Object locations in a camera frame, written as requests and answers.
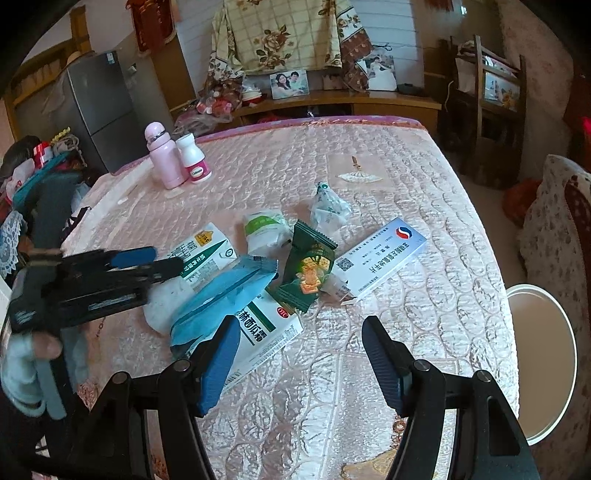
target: white bucket lid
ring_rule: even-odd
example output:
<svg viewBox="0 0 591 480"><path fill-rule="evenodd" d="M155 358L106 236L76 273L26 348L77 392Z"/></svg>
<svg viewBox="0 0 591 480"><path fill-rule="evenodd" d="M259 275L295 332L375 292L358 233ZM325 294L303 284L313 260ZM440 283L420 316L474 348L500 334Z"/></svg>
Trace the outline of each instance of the white bucket lid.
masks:
<svg viewBox="0 0 591 480"><path fill-rule="evenodd" d="M533 445L558 425L577 374L569 318L552 295L535 285L507 289L519 365L519 425Z"/></svg>

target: wedding photo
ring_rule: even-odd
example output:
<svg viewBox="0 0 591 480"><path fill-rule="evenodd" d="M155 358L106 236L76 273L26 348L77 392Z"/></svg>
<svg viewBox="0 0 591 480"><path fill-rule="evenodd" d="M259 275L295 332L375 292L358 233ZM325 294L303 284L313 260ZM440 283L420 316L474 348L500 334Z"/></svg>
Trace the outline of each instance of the wedding photo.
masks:
<svg viewBox="0 0 591 480"><path fill-rule="evenodd" d="M375 47L358 64L368 76L369 90L396 91L394 57L384 47Z"/></svg>
<svg viewBox="0 0 591 480"><path fill-rule="evenodd" d="M269 75L273 99L308 95L308 76L305 70L290 70Z"/></svg>

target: pink label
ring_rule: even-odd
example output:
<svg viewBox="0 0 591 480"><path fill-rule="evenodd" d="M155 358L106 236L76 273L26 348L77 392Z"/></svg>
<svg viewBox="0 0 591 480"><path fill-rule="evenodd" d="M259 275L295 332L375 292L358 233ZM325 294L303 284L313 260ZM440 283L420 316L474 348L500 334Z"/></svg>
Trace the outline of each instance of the pink label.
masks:
<svg viewBox="0 0 591 480"><path fill-rule="evenodd" d="M209 167L205 163L205 160L202 160L196 163L195 165L187 167L187 171L191 176L191 181L202 180L203 178L207 177L207 175L209 175L210 173Z"/></svg>

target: refrigerator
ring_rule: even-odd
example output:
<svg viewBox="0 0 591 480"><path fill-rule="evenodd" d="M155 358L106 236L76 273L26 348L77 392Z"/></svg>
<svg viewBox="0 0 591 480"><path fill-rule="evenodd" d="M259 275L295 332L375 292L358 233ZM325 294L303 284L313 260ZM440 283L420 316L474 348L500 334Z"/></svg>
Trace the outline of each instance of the refrigerator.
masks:
<svg viewBox="0 0 591 480"><path fill-rule="evenodd" d="M114 173L148 154L117 52L84 56L68 65L51 93L56 132L67 127L80 140L88 166Z"/></svg>

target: lace doily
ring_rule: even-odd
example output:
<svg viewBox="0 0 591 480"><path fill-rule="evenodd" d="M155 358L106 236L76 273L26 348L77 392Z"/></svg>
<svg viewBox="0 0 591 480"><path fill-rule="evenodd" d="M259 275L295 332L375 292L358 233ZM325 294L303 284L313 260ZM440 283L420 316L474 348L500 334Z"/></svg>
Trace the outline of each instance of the lace doily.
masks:
<svg viewBox="0 0 591 480"><path fill-rule="evenodd" d="M0 227L0 275L2 278L16 268L18 263L17 245L21 228L27 223L16 210L10 212Z"/></svg>

